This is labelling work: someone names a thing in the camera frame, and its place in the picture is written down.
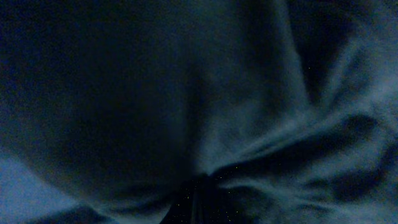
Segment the black t-shirt white logo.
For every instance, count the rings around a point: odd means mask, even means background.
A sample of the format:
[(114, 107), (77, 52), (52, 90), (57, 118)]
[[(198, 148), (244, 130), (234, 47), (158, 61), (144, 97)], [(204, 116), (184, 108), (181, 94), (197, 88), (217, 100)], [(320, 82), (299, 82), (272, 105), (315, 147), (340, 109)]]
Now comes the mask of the black t-shirt white logo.
[(396, 1), (2, 1), (1, 147), (119, 223), (396, 223)]

